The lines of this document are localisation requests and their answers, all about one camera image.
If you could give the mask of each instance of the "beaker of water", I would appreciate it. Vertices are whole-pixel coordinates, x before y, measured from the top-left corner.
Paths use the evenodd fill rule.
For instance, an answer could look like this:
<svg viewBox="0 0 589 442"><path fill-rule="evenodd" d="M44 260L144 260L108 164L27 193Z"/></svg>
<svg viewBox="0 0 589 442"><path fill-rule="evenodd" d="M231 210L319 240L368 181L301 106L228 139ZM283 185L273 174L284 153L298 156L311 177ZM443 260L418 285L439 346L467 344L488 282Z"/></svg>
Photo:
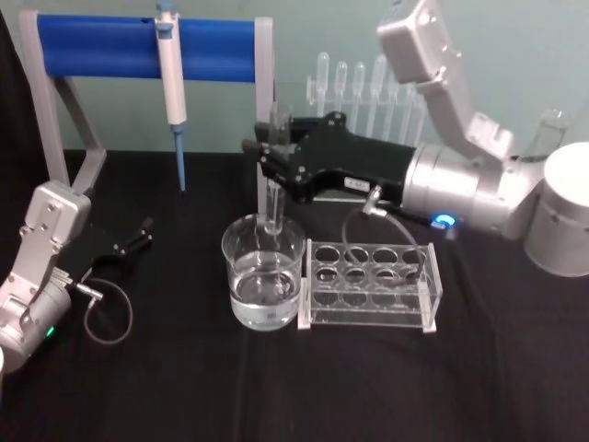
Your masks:
<svg viewBox="0 0 589 442"><path fill-rule="evenodd" d="M231 308L246 327L278 330L298 311L305 234L293 220L267 228L265 215L248 215L227 228L222 249L227 259Z"/></svg>

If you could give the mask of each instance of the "silver robotic arm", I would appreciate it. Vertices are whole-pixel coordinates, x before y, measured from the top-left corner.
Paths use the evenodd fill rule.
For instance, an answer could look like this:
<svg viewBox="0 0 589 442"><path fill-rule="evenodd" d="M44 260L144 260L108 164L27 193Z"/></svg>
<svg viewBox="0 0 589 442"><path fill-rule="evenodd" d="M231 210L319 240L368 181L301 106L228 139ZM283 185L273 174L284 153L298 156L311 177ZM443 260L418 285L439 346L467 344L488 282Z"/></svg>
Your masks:
<svg viewBox="0 0 589 442"><path fill-rule="evenodd" d="M513 156L513 135L476 111L436 0L397 1L378 35L398 81L416 83L440 137L464 158L420 146L403 207L449 212L478 230L524 238L528 256L547 272L589 274L589 145L568 145L548 158Z"/></svg>
<svg viewBox="0 0 589 442"><path fill-rule="evenodd" d="M436 0L397 1L377 33L397 80L416 84L449 148L362 138L332 112L314 125L292 121L297 146L288 159L264 144L267 136L246 140L264 174L301 202L330 189L365 197L378 189L396 215L449 227L440 223L447 215L452 224L522 239L549 273L589 274L589 143L549 157L514 155L512 133L477 111Z"/></svg>
<svg viewBox="0 0 589 442"><path fill-rule="evenodd" d="M33 193L22 243L9 276L0 286L0 348L5 372L19 369L34 353L49 329L70 308L68 274L55 263L61 251L79 235L90 211L90 200L58 181Z"/></svg>

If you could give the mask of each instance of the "cable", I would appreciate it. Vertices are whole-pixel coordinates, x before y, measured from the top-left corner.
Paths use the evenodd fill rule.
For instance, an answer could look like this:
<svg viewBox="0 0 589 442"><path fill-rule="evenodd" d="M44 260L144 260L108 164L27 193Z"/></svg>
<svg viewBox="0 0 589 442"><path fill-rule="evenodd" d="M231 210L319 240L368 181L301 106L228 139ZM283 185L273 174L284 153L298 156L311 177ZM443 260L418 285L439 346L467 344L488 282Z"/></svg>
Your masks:
<svg viewBox="0 0 589 442"><path fill-rule="evenodd" d="M125 293L125 291L122 288L120 288L118 285L112 283L111 281L107 281L106 279L88 278L88 279L86 279L86 283L96 283L99 285L103 284L103 285L106 285L106 286L114 289L116 292L118 292L122 296L122 299L125 301L125 304L127 305L127 308L129 309L129 325L127 326L127 330L125 330L125 333L123 333L122 336L117 339L114 339L111 341L105 341L104 339L98 338L97 335L94 334L94 332L92 332L90 330L90 327L88 326L88 318L90 317L90 311L92 311L92 308L96 305L95 301L90 302L90 305L88 306L88 308L86 310L86 314L84 315L84 329L86 330L87 335L90 337L90 339L92 341L94 341L95 343L99 343L101 345L116 345L118 343L121 343L122 341L127 339L127 337L129 336L129 333L131 333L131 329L133 328L133 306L131 305L131 300L129 299L129 297L127 296L127 294Z"/></svg>
<svg viewBox="0 0 589 442"><path fill-rule="evenodd" d="M341 225L341 242L343 243L343 247L346 249L346 252L348 253L348 255L350 255L350 259L353 261L353 263L356 265L362 265L360 263L360 261L358 261L358 259L354 256L353 250L350 247L350 243L348 242L348 235L346 233L350 219L352 219L352 217L357 214L362 215L362 214L364 214L364 212L361 209L352 209L351 212L343 220L343 224ZM386 221L388 221L399 232L401 232L401 234L403 234L403 236L407 239L409 244L415 248L415 251L417 253L418 260L419 260L419 265L418 265L417 271L415 273L409 273L409 274L407 274L407 276L405 276L405 278L403 278L402 280L396 281L396 282L395 281L387 282L387 285L388 286L390 286L390 285L403 285L413 279L418 279L420 277L420 275L422 274L425 259L423 258L423 255L421 253L419 253L419 251L418 251L419 245L417 244L417 241L415 240L413 235L411 235L411 233L405 228L405 226L403 226L400 223L400 221L398 221L393 215L387 213L384 216L384 219L386 219Z"/></svg>

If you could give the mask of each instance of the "pipette stand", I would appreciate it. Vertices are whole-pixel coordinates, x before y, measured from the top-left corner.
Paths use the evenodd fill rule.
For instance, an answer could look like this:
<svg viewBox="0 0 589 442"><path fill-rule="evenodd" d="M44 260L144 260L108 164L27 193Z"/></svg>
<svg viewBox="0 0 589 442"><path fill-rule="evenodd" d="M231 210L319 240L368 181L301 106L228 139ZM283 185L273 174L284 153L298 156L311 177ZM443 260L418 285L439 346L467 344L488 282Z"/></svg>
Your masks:
<svg viewBox="0 0 589 442"><path fill-rule="evenodd" d="M33 9L23 9L19 23L50 178L70 185L54 96L57 89L87 150L74 182L74 189L85 192L94 185L106 150L83 111L71 77L161 78L156 23L152 17L44 15ZM272 28L267 17L253 21L182 18L184 80L253 83L256 119L268 122L274 101ZM258 209L265 214L266 179L260 168L257 186Z"/></svg>

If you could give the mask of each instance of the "white cylinder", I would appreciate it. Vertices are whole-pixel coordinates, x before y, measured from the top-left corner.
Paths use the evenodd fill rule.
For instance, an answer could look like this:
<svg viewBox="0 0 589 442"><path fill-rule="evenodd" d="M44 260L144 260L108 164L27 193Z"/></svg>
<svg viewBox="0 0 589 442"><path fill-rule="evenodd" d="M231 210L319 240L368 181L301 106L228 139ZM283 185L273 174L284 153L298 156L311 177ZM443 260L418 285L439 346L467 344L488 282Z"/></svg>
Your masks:
<svg viewBox="0 0 589 442"><path fill-rule="evenodd" d="M525 238L530 259L560 276L589 274L589 143L550 155L544 188Z"/></svg>
<svg viewBox="0 0 589 442"><path fill-rule="evenodd" d="M184 99L184 76L182 74L182 54L180 50L179 15L162 12L156 23L172 25L171 39L157 36L159 65L164 83L166 115L169 124L182 124L186 121L186 102Z"/></svg>

